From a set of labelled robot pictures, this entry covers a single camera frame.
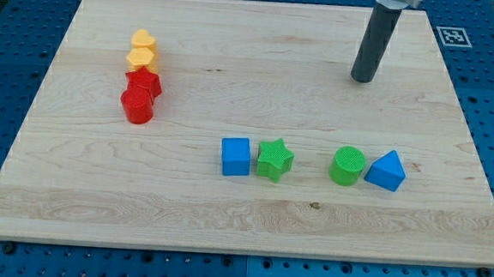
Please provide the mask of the silver rod mount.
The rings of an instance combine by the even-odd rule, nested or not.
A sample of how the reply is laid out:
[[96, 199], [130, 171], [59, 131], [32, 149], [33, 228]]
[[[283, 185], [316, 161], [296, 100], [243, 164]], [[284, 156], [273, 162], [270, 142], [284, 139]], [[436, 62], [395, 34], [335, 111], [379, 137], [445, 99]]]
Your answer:
[[388, 9], [404, 9], [406, 7], [418, 8], [423, 0], [376, 0], [377, 3]]

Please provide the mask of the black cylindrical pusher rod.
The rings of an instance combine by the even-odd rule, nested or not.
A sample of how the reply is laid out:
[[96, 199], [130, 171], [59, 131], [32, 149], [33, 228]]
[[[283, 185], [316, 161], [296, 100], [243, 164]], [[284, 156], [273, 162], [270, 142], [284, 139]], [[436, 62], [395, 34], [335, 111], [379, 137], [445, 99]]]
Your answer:
[[353, 80], [368, 83], [374, 79], [400, 15], [400, 9], [389, 9], [376, 3], [352, 65]]

